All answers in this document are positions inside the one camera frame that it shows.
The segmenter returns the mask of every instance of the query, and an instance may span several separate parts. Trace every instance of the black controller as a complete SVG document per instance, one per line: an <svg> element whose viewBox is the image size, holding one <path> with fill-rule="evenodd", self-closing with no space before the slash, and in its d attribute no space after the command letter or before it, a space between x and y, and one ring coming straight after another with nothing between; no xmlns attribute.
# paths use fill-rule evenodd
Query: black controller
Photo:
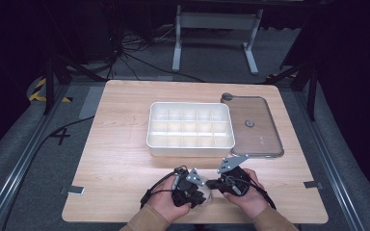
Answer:
<svg viewBox="0 0 370 231"><path fill-rule="evenodd" d="M219 190L221 193L232 193L234 195L245 195L250 187L251 178L239 166L224 172L218 180L208 180L206 185L211 190Z"/></svg>
<svg viewBox="0 0 370 231"><path fill-rule="evenodd" d="M248 158L249 156L224 158L217 170L221 177L218 180L206 181L208 188L219 190L221 193L228 192L238 196L245 195L251 185L251 178L239 165Z"/></svg>
<svg viewBox="0 0 370 231"><path fill-rule="evenodd" d="M158 181L151 189L147 190L141 199L141 208L148 202L154 193L152 192L159 184L170 176L175 175L175 182L172 186L172 201L176 207L191 203L191 208L197 205L207 204L211 200L211 192L205 183L198 176L197 170L188 171L186 167L177 167L170 174Z"/></svg>
<svg viewBox="0 0 370 231"><path fill-rule="evenodd" d="M190 178L189 176L188 170L176 176L172 187L172 201L176 207L191 203L191 208L193 209L206 200L203 191L199 189L199 185L187 179Z"/></svg>

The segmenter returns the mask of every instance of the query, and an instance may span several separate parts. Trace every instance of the sleeve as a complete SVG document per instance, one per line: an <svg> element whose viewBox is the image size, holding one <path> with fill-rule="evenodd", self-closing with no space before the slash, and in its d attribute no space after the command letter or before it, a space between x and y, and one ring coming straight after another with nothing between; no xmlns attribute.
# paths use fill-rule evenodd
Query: sleeve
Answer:
<svg viewBox="0 0 370 231"><path fill-rule="evenodd" d="M165 231L168 226L170 223L146 204L120 231Z"/></svg>
<svg viewBox="0 0 370 231"><path fill-rule="evenodd" d="M287 218L270 206L263 210L254 220L257 231L294 231L298 230Z"/></svg>

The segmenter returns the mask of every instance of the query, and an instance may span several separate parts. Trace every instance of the hand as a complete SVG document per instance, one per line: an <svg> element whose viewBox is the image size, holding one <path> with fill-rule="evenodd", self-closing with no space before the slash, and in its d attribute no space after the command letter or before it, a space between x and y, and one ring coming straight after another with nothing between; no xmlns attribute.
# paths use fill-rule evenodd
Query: hand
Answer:
<svg viewBox="0 0 370 231"><path fill-rule="evenodd" d="M154 189L153 193L157 193L154 194L147 202L148 205L154 208L169 223L173 223L176 219L187 215L191 207L191 203L176 207L172 201L172 192L158 192L161 190L171 191L174 181L174 176L171 176L167 180L163 181Z"/></svg>
<svg viewBox="0 0 370 231"><path fill-rule="evenodd" d="M253 170L244 168L244 171L264 190L263 186L258 182L256 173ZM267 206L269 206L266 199L253 187L250 187L248 192L243 196L236 196L229 192L225 192L224 197L241 208L251 219L256 218Z"/></svg>

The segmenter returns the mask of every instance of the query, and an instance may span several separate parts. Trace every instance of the person's left hand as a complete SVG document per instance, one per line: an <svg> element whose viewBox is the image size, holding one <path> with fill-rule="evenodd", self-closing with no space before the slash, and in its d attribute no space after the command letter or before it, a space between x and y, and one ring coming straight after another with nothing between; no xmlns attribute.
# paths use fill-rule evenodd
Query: person's left hand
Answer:
<svg viewBox="0 0 370 231"><path fill-rule="evenodd" d="M174 181L175 177L171 176L156 187L153 193L161 190L171 191ZM187 215L191 207L191 203L176 207L172 201L172 192L158 192L149 199L147 204L154 208L169 223L173 223L176 219Z"/></svg>

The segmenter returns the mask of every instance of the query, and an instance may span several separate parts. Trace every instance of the finger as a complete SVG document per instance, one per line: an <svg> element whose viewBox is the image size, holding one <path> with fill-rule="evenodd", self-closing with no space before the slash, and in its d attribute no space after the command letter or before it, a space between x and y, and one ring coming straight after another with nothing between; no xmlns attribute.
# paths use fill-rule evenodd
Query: finger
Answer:
<svg viewBox="0 0 370 231"><path fill-rule="evenodd" d="M254 170L251 170L251 169L248 169L248 168L244 168L244 171L248 174L248 176L253 181L255 181L256 183L258 183L257 175L256 175L256 172Z"/></svg>
<svg viewBox="0 0 370 231"><path fill-rule="evenodd" d="M175 176L170 176L161 185L163 185L163 190L172 190L173 182L175 181Z"/></svg>
<svg viewBox="0 0 370 231"><path fill-rule="evenodd" d="M264 186L256 181L256 184L264 190Z"/></svg>
<svg viewBox="0 0 370 231"><path fill-rule="evenodd" d="M224 192L224 198L226 198L228 201L232 201L233 198L235 197L235 195L232 195L231 193L229 192Z"/></svg>
<svg viewBox="0 0 370 231"><path fill-rule="evenodd" d="M161 184L157 185L153 190L152 190L152 193L155 193L155 192L158 192L158 191L161 191L163 189L163 184L164 184L165 181L161 182Z"/></svg>
<svg viewBox="0 0 370 231"><path fill-rule="evenodd" d="M183 204L183 205L179 206L179 208L187 208L187 209L190 209L191 206L192 206L191 202L188 202L186 204Z"/></svg>

